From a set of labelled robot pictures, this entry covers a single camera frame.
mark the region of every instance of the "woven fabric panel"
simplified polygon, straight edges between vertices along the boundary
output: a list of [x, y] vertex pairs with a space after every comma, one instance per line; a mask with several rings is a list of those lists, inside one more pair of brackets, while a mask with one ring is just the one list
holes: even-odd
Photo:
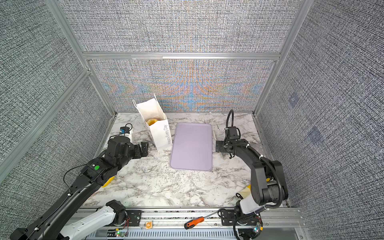
[[384, 5], [316, 0], [259, 119], [312, 239], [383, 239]]
[[273, 61], [92, 60], [119, 112], [156, 94], [164, 111], [252, 111]]
[[44, 1], [0, 2], [0, 162], [83, 69]]
[[280, 52], [300, 0], [59, 3], [85, 51]]
[[[85, 79], [0, 185], [0, 239], [31, 224], [63, 194], [64, 173], [93, 158], [110, 118]], [[80, 169], [69, 172], [66, 182]]]

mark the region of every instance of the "white marble surface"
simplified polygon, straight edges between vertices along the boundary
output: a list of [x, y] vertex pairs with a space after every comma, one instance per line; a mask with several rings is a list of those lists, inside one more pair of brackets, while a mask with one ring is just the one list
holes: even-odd
[[[118, 115], [111, 135], [119, 132], [127, 123], [133, 125], [133, 141], [149, 142], [149, 155], [131, 160], [115, 179], [105, 188], [95, 192], [84, 205], [102, 206], [113, 199], [125, 206], [171, 206], [171, 207], [224, 207], [233, 206], [238, 200], [235, 194], [250, 184], [250, 169], [238, 157], [223, 159], [215, 152], [215, 141], [225, 136], [227, 114], [221, 113], [167, 113], [172, 140], [179, 122], [209, 123], [213, 134], [213, 168], [209, 172], [176, 170], [169, 166], [170, 153], [158, 152], [153, 145], [138, 113]], [[234, 126], [257, 151], [263, 153], [251, 114], [236, 113]]]

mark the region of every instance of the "white paper bag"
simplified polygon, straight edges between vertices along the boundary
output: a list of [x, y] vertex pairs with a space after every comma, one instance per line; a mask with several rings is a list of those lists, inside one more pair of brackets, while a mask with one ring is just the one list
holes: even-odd
[[[157, 150], [161, 151], [171, 149], [172, 137], [169, 130], [168, 119], [161, 109], [155, 94], [154, 96], [155, 98], [139, 104], [136, 104], [135, 100], [132, 101], [134, 106], [139, 111]], [[157, 119], [157, 122], [149, 126], [147, 121], [152, 118]]]

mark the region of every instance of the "black mounting plate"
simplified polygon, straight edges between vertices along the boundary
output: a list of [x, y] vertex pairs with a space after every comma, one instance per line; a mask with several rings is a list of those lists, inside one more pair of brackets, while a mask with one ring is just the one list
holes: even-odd
[[140, 225], [141, 212], [141, 210], [126, 210], [127, 216], [130, 218], [130, 220], [128, 221], [128, 227], [138, 227]]
[[[236, 220], [235, 210], [221, 209], [220, 218], [223, 226], [233, 226], [233, 222]], [[245, 226], [254, 226], [257, 222], [259, 222], [258, 218], [252, 218], [246, 223]]]

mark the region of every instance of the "enclosure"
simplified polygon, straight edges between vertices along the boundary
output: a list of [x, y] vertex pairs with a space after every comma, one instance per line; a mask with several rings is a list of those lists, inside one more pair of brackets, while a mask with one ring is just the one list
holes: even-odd
[[154, 94], [173, 140], [179, 122], [210, 124], [222, 140], [233, 109], [241, 135], [282, 163], [283, 207], [300, 211], [304, 238], [384, 238], [381, 1], [4, 0], [0, 9], [1, 239], [45, 213], [65, 172], [127, 123], [148, 157], [84, 209], [112, 199], [233, 206], [249, 167], [213, 150], [211, 171], [170, 168], [171, 150], [156, 150], [132, 103]]

